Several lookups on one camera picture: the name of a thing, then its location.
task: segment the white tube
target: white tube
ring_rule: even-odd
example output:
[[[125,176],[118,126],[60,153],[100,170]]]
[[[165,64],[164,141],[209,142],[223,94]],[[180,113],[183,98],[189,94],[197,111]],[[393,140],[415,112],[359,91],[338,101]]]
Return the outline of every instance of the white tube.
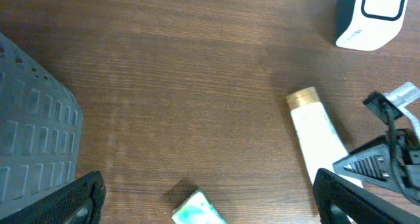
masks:
[[[313,185],[318,169],[326,168],[334,172],[333,163],[348,156],[348,152],[314,87],[288,95],[286,100],[291,110],[306,170]],[[362,187],[362,182],[357,179],[345,176],[343,178]]]

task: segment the wooden table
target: wooden table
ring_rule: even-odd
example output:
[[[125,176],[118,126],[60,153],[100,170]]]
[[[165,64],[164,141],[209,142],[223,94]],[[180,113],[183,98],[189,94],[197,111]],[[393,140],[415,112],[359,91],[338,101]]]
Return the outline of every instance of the wooden table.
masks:
[[[198,187],[229,223],[317,223],[285,96],[316,86],[353,150],[386,129],[368,94],[420,85],[420,0],[373,52],[333,44],[335,2],[0,0],[0,32],[77,97],[77,177],[102,172],[103,223],[172,223]]]

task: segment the gray plastic basket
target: gray plastic basket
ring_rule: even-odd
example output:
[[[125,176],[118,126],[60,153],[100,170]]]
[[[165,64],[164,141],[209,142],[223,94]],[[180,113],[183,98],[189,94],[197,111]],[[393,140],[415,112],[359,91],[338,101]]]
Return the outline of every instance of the gray plastic basket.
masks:
[[[82,123],[73,94],[0,34],[0,219],[74,180]]]

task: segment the brown wooden surface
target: brown wooden surface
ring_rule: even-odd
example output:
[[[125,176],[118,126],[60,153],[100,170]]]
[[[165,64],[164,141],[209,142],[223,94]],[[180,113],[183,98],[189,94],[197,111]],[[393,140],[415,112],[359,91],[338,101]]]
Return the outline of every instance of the brown wooden surface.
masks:
[[[386,129],[365,96],[420,85],[420,0],[374,52],[332,44],[335,2],[0,0],[0,32],[77,97],[77,177],[102,172],[103,223],[172,223],[197,187],[229,223],[317,223],[285,96],[316,86],[353,150]]]

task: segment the white object with green end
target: white object with green end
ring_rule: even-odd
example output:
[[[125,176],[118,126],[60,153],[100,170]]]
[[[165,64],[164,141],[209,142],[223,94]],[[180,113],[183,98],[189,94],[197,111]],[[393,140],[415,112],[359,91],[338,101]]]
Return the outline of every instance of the white object with green end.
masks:
[[[172,219],[176,224],[227,224],[200,189],[173,210]]]

